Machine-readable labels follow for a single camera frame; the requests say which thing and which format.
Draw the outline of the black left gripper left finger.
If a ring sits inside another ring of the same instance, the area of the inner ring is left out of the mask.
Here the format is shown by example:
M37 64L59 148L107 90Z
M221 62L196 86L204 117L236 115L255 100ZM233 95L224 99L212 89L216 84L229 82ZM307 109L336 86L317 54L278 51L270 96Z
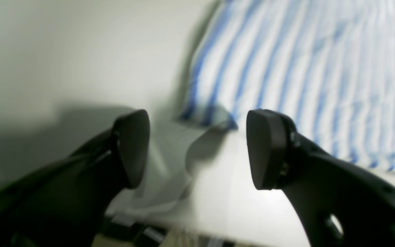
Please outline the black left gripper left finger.
M131 109L71 155L0 188L0 247L90 247L111 201L141 184L149 115Z

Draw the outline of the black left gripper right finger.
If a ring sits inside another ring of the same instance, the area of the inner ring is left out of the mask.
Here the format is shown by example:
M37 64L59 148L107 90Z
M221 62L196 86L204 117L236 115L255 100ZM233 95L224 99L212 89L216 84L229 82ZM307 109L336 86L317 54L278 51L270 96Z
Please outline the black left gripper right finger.
M255 188L284 192L312 247L395 247L394 186L334 158L277 111L249 111L246 133Z

